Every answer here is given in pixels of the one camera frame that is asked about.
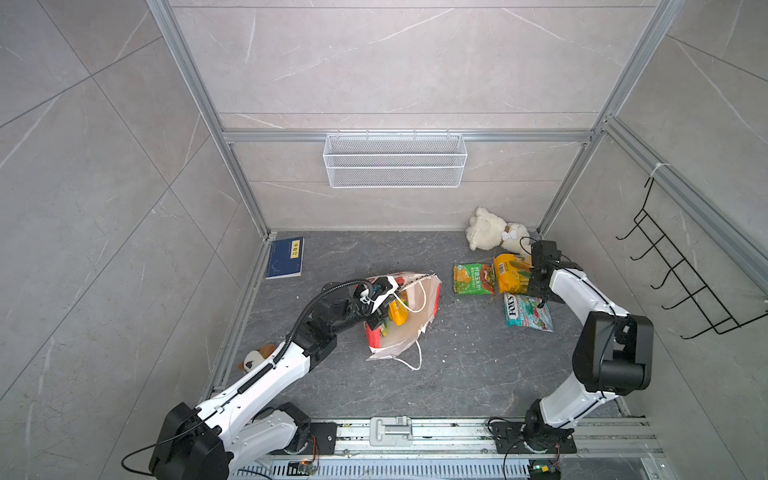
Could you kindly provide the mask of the green snack bag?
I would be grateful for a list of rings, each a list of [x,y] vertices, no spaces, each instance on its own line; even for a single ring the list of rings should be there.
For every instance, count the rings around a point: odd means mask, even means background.
[[[490,264],[456,264],[453,267],[453,291],[457,295],[494,295],[495,276]]]

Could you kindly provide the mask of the small yellow snack packet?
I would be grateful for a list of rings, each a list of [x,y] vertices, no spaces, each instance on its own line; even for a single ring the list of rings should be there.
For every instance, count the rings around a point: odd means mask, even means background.
[[[396,326],[402,326],[407,322],[410,310],[408,305],[400,298],[396,298],[388,305],[388,318]]]

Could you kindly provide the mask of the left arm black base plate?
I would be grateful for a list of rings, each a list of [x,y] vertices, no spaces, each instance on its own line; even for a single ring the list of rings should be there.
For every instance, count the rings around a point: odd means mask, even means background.
[[[335,452],[337,430],[338,424],[334,422],[302,425],[283,452],[290,455],[332,455]]]

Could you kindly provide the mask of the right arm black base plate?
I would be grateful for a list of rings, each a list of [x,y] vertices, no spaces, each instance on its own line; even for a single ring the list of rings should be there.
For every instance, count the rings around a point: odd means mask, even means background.
[[[486,429],[499,454],[575,454],[573,429],[553,428],[546,424],[529,428],[524,422],[491,418]]]

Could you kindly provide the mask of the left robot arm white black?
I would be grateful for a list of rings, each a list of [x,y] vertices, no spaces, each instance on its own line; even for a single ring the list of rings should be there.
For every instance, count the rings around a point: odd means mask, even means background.
[[[326,284],[301,311],[285,340],[261,364],[196,407],[180,403],[165,417],[148,464],[155,479],[226,479],[266,454],[299,452],[310,418],[272,400],[317,367],[339,333],[374,326],[398,297],[392,275]]]

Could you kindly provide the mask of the Fox's mint candy bag teal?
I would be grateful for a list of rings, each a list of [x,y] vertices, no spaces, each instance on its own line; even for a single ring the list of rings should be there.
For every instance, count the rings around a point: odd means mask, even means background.
[[[504,294],[505,323],[508,327],[527,327],[538,331],[553,331],[548,305],[541,299],[519,294]]]

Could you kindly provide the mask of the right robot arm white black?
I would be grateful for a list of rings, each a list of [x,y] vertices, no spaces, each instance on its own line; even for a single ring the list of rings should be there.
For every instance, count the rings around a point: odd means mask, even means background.
[[[554,241],[535,240],[531,260],[528,291],[543,301],[563,303],[582,325],[572,373],[526,412],[523,444],[544,453],[597,407],[649,386],[654,326],[605,296],[578,265],[563,259]]]

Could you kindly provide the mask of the yellow snack bag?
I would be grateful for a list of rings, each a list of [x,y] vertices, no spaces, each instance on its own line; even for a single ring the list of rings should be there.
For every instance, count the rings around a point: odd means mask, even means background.
[[[529,288],[532,266],[525,259],[511,253],[496,256],[493,260],[495,280],[500,293],[526,294]]]

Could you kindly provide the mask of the red white paper gift bag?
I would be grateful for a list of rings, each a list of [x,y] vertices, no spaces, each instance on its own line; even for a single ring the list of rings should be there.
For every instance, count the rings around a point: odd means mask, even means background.
[[[411,371],[419,371],[423,365],[420,337],[435,319],[438,312],[442,281],[434,273],[398,272],[393,274],[400,285],[396,298],[400,298],[410,310],[407,322],[396,326],[389,321],[374,331],[365,326],[371,355],[368,361],[393,360]]]

